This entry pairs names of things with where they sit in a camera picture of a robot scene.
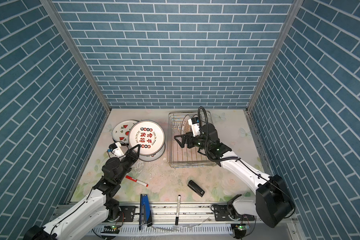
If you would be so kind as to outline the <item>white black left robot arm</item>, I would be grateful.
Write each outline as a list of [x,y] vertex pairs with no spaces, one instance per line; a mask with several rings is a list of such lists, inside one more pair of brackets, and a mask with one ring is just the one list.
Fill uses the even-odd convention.
[[33,226],[24,240],[80,240],[98,224],[120,216],[119,201],[114,196],[121,188],[132,166],[140,157],[142,145],[137,144],[120,156],[110,158],[102,167],[101,179],[89,194],[65,213],[42,227]]

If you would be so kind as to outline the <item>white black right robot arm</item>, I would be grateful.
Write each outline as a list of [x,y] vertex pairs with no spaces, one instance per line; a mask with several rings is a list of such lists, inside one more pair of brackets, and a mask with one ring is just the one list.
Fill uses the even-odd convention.
[[193,124],[190,132],[176,135],[174,140],[181,148],[203,150],[208,160],[233,173],[254,192],[254,201],[240,195],[228,202],[236,214],[256,216],[268,227],[274,228],[295,210],[284,179],[279,175],[265,174],[245,162],[220,141],[214,125],[200,127],[199,124]]

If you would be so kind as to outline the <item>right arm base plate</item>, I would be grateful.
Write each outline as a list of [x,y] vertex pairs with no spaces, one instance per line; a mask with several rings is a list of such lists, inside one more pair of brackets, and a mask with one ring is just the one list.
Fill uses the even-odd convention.
[[231,205],[218,205],[213,204],[210,206],[211,211],[214,214],[215,221],[254,221],[255,216],[252,215],[240,215]]

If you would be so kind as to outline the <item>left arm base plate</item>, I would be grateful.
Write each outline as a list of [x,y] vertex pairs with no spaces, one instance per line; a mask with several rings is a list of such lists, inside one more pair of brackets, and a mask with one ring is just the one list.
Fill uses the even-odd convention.
[[109,212],[108,222],[127,222],[131,223],[134,220],[136,206],[118,206],[114,207]]

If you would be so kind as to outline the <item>rearmost floral patterned plate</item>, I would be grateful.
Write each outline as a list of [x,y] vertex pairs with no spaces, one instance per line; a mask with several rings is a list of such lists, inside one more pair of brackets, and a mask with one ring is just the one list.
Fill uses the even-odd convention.
[[149,155],[149,156],[140,155],[139,159],[144,161],[144,162],[155,161],[155,160],[159,159],[164,154],[165,149],[166,149],[166,144],[163,144],[162,148],[157,153],[155,153],[154,155]]

